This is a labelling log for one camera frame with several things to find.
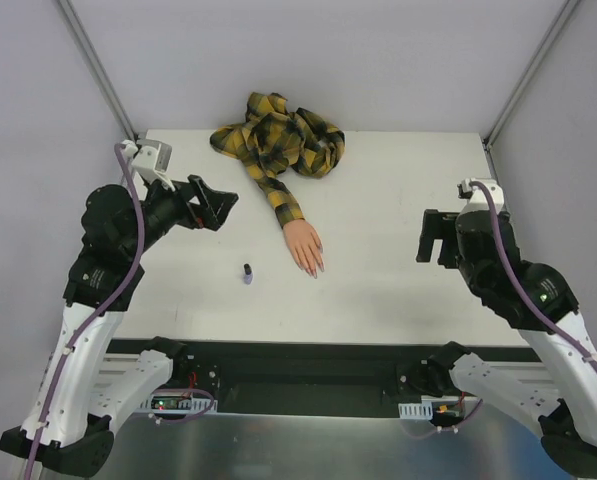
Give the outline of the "purple nail polish bottle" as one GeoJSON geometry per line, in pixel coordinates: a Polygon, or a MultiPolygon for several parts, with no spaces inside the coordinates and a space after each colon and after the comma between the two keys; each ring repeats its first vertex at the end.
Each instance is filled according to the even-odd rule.
{"type": "Polygon", "coordinates": [[[250,285],[253,281],[253,269],[249,263],[243,265],[243,281],[247,285],[250,285]]]}

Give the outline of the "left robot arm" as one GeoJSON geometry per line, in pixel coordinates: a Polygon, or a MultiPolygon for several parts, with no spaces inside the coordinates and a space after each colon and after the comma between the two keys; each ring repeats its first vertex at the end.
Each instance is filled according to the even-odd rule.
{"type": "Polygon", "coordinates": [[[5,431],[0,450],[33,466],[88,478],[108,459],[117,432],[160,387],[186,389],[185,346],[155,337],[135,364],[102,393],[94,386],[105,354],[142,280],[142,255],[176,226],[219,230],[239,197],[201,177],[166,187],[154,181],[145,199],[134,188],[94,190],[81,218],[82,249],[68,273],[62,326],[36,403],[22,425],[5,431]]]}

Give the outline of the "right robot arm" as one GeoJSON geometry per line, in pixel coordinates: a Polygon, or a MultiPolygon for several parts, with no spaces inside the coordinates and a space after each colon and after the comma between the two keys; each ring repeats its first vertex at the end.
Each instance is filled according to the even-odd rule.
{"type": "Polygon", "coordinates": [[[416,260],[458,270],[482,305],[504,319],[538,355],[554,385],[541,391],[500,372],[473,350],[449,342],[402,374],[405,385],[441,397],[473,394],[536,435],[549,458],[570,475],[597,479],[597,355],[579,304],[554,268],[521,258],[510,217],[488,211],[429,209],[416,260]]]}

